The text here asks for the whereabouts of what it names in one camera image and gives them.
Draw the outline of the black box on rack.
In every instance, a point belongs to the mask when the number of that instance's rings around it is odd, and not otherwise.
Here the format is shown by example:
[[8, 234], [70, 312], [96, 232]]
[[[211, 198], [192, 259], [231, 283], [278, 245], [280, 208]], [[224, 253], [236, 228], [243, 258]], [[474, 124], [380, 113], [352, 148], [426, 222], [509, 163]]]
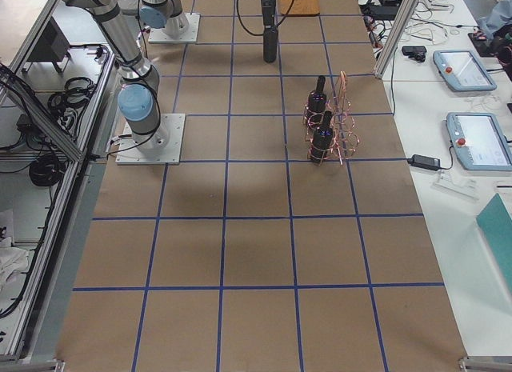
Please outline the black box on rack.
[[57, 73], [62, 73], [70, 59], [70, 43], [55, 19], [45, 25], [30, 56], [22, 68], [27, 73], [35, 63], [51, 63]]

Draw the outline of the teal folder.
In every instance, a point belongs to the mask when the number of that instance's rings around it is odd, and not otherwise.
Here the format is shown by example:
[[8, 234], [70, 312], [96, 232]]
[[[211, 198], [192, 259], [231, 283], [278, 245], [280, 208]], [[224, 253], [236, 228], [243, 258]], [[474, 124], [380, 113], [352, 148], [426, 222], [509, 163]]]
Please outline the teal folder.
[[504, 279], [511, 284], [511, 214], [495, 194], [476, 217]]

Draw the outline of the black handheld device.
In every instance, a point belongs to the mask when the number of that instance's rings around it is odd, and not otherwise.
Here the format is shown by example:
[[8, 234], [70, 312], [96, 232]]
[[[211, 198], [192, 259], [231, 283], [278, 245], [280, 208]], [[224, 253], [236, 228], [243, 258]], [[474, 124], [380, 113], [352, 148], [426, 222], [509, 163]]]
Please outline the black handheld device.
[[403, 46], [402, 54], [416, 62], [424, 62], [426, 60], [426, 48], [424, 46]]

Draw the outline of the clear acrylic stand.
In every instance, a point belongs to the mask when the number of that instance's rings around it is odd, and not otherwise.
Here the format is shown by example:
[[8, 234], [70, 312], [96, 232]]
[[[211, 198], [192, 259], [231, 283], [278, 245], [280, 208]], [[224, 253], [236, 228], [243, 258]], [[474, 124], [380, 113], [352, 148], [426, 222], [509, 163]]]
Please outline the clear acrylic stand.
[[446, 170], [440, 170], [438, 172], [436, 179], [432, 183], [432, 187], [450, 195], [464, 197], [472, 202], [479, 200], [478, 185], [475, 180], [463, 179], [455, 181], [450, 172]]

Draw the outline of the dark wine bottle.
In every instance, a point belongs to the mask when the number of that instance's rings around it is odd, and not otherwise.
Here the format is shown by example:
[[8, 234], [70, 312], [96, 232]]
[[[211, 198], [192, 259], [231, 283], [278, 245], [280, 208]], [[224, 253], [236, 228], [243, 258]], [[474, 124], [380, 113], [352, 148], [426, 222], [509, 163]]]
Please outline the dark wine bottle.
[[324, 93], [326, 78], [318, 76], [316, 87], [310, 92], [306, 104], [306, 124], [309, 128], [315, 128], [322, 120], [326, 109], [327, 96]]
[[330, 148], [334, 136], [331, 127], [332, 112], [327, 110], [320, 125], [313, 133], [310, 146], [310, 160], [312, 162], [321, 162], [327, 157], [327, 151]]

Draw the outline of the dark wine bottle carried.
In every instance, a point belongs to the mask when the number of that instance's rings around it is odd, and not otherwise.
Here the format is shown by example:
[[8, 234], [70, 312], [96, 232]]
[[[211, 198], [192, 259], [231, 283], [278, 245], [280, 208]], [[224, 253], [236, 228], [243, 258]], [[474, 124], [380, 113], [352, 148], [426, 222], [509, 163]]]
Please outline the dark wine bottle carried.
[[277, 58], [278, 29], [271, 27], [263, 31], [263, 59], [272, 63]]

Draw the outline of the dark wine bottle near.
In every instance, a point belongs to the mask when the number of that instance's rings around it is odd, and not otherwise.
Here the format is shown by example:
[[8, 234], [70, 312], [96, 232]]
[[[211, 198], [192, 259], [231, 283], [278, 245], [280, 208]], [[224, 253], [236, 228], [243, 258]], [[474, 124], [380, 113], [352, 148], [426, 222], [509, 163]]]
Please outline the dark wine bottle near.
[[330, 148], [334, 136], [331, 127], [332, 112], [327, 110], [320, 125], [313, 133], [310, 146], [310, 160], [312, 162], [321, 162], [327, 157], [327, 151]]

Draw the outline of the teach pendant near post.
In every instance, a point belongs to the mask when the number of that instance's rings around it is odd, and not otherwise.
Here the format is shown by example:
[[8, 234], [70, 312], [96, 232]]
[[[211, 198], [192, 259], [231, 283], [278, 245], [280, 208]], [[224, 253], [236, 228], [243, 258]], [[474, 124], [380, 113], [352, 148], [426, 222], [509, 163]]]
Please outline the teach pendant near post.
[[446, 128], [465, 170], [511, 171], [511, 150], [494, 114], [450, 112]]

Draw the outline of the aluminium frame post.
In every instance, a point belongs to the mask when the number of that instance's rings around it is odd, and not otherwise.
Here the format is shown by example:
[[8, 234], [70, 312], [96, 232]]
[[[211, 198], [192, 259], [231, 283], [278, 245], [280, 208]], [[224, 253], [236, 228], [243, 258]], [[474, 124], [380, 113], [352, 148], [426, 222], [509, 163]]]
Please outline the aluminium frame post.
[[386, 39], [386, 43], [381, 50], [379, 58], [374, 68], [374, 76], [382, 79], [388, 65], [390, 64], [401, 36], [409, 23], [419, 0], [403, 0], [398, 8], [397, 15], [391, 27], [390, 33]]

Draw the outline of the wooden serving tray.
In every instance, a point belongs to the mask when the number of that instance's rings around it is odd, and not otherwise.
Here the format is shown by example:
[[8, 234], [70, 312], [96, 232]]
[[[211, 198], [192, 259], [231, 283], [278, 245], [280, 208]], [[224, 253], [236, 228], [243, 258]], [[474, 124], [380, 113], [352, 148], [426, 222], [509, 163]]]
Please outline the wooden serving tray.
[[319, 0], [278, 0], [278, 10], [289, 16], [317, 16], [320, 14]]

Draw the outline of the white crumpled cloth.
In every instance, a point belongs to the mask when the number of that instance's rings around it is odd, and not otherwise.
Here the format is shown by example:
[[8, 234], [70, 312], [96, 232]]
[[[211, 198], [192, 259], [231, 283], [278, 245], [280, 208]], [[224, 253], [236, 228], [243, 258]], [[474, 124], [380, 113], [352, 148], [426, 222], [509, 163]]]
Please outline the white crumpled cloth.
[[23, 288], [29, 270], [28, 249], [16, 246], [14, 211], [1, 211], [1, 306], [7, 306]]

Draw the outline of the black power adapter brick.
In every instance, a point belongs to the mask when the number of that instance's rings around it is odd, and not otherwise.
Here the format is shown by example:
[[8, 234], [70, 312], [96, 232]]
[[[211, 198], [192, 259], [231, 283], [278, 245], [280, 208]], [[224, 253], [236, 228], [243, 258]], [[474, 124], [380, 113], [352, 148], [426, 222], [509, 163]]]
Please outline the black power adapter brick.
[[438, 171], [441, 169], [440, 160], [429, 156], [420, 154], [413, 154], [407, 159], [407, 162], [412, 167], [417, 167], [425, 170]]

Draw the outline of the dark wine bottle far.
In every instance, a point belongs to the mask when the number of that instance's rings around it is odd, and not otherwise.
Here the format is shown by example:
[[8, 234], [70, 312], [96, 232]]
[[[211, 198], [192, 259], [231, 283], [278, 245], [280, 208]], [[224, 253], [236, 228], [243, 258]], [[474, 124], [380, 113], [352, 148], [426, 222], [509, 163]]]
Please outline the dark wine bottle far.
[[306, 104], [306, 124], [309, 128], [315, 128], [322, 120], [326, 109], [327, 96], [324, 93], [326, 78], [318, 76], [316, 87], [310, 92]]

